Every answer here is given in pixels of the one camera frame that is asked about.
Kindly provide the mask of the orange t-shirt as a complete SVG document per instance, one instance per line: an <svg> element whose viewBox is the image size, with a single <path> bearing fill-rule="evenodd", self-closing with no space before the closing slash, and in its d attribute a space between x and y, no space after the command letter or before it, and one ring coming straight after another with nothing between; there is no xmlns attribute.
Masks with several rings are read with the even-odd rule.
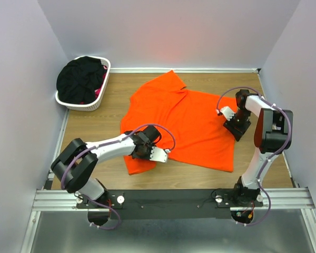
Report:
<svg viewBox="0 0 316 253"><path fill-rule="evenodd" d="M233 172L234 136L223 126L216 106L237 110L234 98L192 91L173 71L143 84L130 98L121 120L124 133L142 124L159 125L160 148L173 148L171 160Z"/></svg>

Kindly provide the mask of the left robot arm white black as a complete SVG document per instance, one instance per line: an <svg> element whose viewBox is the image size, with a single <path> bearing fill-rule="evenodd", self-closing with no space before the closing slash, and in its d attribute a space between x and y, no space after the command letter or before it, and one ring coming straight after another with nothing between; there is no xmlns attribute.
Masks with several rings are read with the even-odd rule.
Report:
<svg viewBox="0 0 316 253"><path fill-rule="evenodd" d="M166 162L168 153L156 146L156 140L160 138L160 132L153 125L99 142L84 142L76 138L53 161L51 171L63 190L79 192L94 208L101 208L107 202L107 189L91 177L96 165L123 156L140 161Z"/></svg>

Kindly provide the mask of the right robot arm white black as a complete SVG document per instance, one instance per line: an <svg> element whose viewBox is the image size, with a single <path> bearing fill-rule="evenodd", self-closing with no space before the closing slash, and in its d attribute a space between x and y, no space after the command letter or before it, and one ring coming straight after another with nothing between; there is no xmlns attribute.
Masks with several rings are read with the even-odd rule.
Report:
<svg viewBox="0 0 316 253"><path fill-rule="evenodd" d="M250 115L258 117L253 139L254 155L230 196L230 201L239 207L257 201L271 164L292 142L293 112L268 102L256 90L250 91L249 87L240 87L235 94L237 111L234 112L229 106L217 110L219 115L225 117L223 126L236 141L240 141L251 125Z"/></svg>

